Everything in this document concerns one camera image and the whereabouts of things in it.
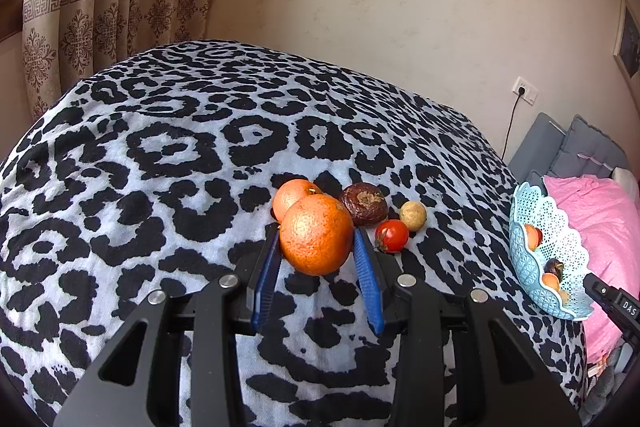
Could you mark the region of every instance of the pink pillow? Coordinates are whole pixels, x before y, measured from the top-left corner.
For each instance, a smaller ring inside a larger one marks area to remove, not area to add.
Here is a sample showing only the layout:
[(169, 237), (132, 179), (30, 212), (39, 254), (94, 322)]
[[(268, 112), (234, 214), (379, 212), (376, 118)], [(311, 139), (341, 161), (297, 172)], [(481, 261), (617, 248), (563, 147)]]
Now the pink pillow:
[[(565, 179), (545, 176), (545, 187), (558, 208), (567, 213), (569, 226), (580, 232), (582, 245), (589, 252), (589, 269), (607, 284), (637, 296), (640, 217), (623, 188), (593, 174)], [(597, 304), (593, 308), (593, 315), (584, 322), (589, 363), (609, 353), (622, 336)]]

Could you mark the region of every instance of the blue gripper pad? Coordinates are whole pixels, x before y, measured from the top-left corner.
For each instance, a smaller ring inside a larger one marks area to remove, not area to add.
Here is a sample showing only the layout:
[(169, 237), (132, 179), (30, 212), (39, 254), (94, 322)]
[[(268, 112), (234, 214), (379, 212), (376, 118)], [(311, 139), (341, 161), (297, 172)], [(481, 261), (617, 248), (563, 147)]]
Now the blue gripper pad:
[(260, 328), (267, 322), (269, 313), (271, 312), (273, 294), (282, 261), (282, 254), (278, 247), (279, 243), (280, 234), (276, 233), (273, 238), (273, 244), (267, 254), (267, 259), (264, 261), (260, 279), (258, 279), (255, 287), (254, 314), (251, 317), (251, 325), (254, 327), (254, 331), (260, 331)]
[(367, 318), (373, 327), (373, 332), (379, 335), (385, 328), (382, 295), (369, 261), (367, 247), (358, 229), (355, 230), (353, 237), (353, 260), (358, 272), (358, 281), (360, 282), (360, 290), (367, 310)]

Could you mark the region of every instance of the orange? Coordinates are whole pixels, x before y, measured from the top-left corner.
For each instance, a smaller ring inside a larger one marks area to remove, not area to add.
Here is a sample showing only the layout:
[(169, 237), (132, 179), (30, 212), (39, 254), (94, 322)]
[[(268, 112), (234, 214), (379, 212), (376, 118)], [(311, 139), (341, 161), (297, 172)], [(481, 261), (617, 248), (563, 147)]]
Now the orange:
[(549, 288), (553, 288), (556, 291), (560, 289), (560, 281), (558, 280), (558, 277), (556, 277), (552, 273), (543, 273), (542, 283), (543, 285), (548, 286)]
[(282, 223), (282, 218), (289, 210), (289, 207), (300, 198), (311, 194), (322, 194), (322, 190), (307, 180), (289, 180), (286, 182), (273, 197), (273, 215), (276, 221)]
[(527, 247), (534, 251), (542, 243), (542, 232), (531, 225), (525, 225), (524, 229), (527, 232)]
[(328, 275), (347, 260), (353, 221), (340, 201), (326, 194), (292, 204), (280, 225), (280, 247), (293, 268), (307, 275)]

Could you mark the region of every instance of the metal screw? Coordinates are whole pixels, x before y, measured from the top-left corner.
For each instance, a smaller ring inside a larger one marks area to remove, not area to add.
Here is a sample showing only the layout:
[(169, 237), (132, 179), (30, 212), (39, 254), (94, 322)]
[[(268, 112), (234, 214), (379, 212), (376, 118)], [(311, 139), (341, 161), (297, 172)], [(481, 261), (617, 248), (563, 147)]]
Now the metal screw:
[(489, 300), (489, 295), (487, 294), (487, 292), (484, 290), (481, 290), (480, 288), (471, 290), (470, 297), (473, 302), (477, 302), (477, 303), (483, 303)]
[(398, 284), (401, 285), (402, 288), (411, 288), (415, 283), (417, 283), (417, 280), (415, 280), (415, 277), (410, 273), (403, 273), (398, 276)]
[(166, 299), (166, 293), (162, 290), (155, 290), (149, 293), (149, 296), (146, 300), (149, 301), (149, 304), (159, 304)]
[(223, 288), (233, 288), (236, 284), (238, 284), (238, 281), (239, 279), (237, 275), (228, 273), (226, 275), (223, 275), (218, 283), (220, 283), (220, 286), (222, 286)]

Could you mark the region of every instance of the picture frame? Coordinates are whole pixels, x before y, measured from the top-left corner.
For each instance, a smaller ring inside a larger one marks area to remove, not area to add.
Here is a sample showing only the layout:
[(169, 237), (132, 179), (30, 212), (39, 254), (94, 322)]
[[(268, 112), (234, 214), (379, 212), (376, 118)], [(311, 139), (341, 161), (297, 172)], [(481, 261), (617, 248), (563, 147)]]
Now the picture frame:
[(640, 112), (640, 21), (627, 0), (620, 3), (620, 20), (613, 56)]

